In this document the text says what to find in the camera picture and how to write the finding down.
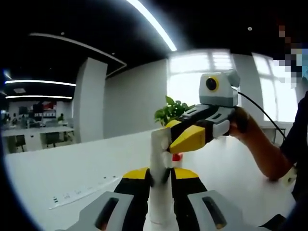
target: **desk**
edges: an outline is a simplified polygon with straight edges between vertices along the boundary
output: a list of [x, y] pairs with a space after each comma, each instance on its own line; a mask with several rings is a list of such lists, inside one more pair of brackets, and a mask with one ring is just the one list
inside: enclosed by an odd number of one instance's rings
[[[277, 128], [276, 127], [266, 127], [266, 126], [261, 126], [261, 129], [263, 130], [264, 134], [267, 136], [267, 138], [273, 143], [276, 144], [276, 138], [277, 138]], [[285, 128], [280, 128], [280, 130], [283, 132], [285, 135]], [[273, 131], [273, 138], [270, 137], [269, 133], [267, 131]], [[284, 137], [282, 136], [282, 141], [278, 143], [278, 145], [281, 145], [282, 142], [284, 141]]]
[[48, 127], [48, 128], [27, 128], [27, 129], [10, 129], [2, 131], [3, 138], [9, 136], [24, 135], [27, 151], [37, 151], [43, 149], [41, 134], [49, 132], [73, 131], [70, 127]]
[[[43, 230], [67, 229], [86, 205], [103, 191], [49, 210], [49, 199], [104, 176], [149, 165], [150, 131], [53, 149], [5, 156], [12, 185], [29, 215]], [[213, 140], [204, 148], [185, 153], [183, 167], [195, 171], [208, 190], [217, 190], [243, 211], [247, 223], [259, 226], [276, 214], [287, 216], [295, 201], [279, 181], [269, 183], [249, 150], [233, 137]]]

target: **power strip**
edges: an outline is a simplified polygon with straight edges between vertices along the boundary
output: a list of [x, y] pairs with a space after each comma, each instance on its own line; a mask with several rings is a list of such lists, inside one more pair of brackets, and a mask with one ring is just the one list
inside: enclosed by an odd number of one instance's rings
[[122, 177], [116, 177], [116, 176], [104, 177], [102, 181], [98, 182], [95, 185], [82, 186], [71, 192], [67, 192], [67, 193], [65, 192], [61, 195], [56, 195], [52, 197], [51, 203], [50, 203], [51, 206], [49, 207], [49, 209], [55, 209], [57, 207], [64, 206], [74, 201], [80, 200], [81, 198], [84, 198], [99, 190], [102, 190], [107, 185], [110, 185], [120, 179], [122, 179]]

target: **ceiling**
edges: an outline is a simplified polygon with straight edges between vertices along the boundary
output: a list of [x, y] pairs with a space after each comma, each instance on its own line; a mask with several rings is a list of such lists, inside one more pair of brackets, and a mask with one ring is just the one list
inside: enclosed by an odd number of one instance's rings
[[[171, 53], [152, 25], [126, 0], [7, 2], [1, 20], [7, 22], [2, 34], [1, 63], [12, 79], [75, 83], [79, 67], [87, 57], [108, 64], [107, 78], [116, 76], [119, 72], [111, 73], [123, 65], [83, 46], [30, 36], [31, 33], [65, 37], [96, 48], [127, 63], [121, 71], [166, 58]], [[227, 48], [233, 53], [257, 52], [283, 59], [286, 48], [284, 40], [279, 38], [279, 22], [286, 25], [286, 34], [294, 40], [307, 41], [307, 34], [300, 32], [300, 28], [307, 28], [307, 23], [304, 25], [299, 9], [292, 13], [290, 9], [253, 5], [222, 7], [193, 1], [190, 4], [168, 0], [140, 2], [165, 29], [177, 52]], [[74, 87], [42, 83], [6, 84], [4, 92], [18, 95], [15, 88], [25, 89], [26, 95], [74, 95]]]

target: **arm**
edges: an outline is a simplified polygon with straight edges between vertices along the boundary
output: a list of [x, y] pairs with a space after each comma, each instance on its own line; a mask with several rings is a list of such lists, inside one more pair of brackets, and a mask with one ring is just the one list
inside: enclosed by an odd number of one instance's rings
[[279, 147], [268, 140], [252, 117], [248, 119], [248, 130], [241, 141], [252, 153], [261, 172], [269, 179], [277, 180], [291, 169], [292, 163], [282, 154]]

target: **black cable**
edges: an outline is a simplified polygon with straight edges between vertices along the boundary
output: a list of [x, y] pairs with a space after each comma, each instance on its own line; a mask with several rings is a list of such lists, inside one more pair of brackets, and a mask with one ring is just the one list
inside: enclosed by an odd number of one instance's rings
[[270, 116], [262, 109], [262, 107], [260, 107], [255, 101], [253, 101], [252, 99], [250, 99], [247, 95], [239, 92], [238, 90], [236, 90], [237, 93], [239, 93], [240, 95], [244, 96], [246, 99], [248, 99], [250, 102], [252, 102], [257, 108], [259, 108], [264, 115], [266, 115], [267, 118], [269, 118], [269, 120], [272, 122], [272, 124], [275, 126], [275, 128], [282, 134], [283, 138], [286, 139], [284, 133], [281, 131], [281, 129], [277, 126], [277, 124], [270, 118]]

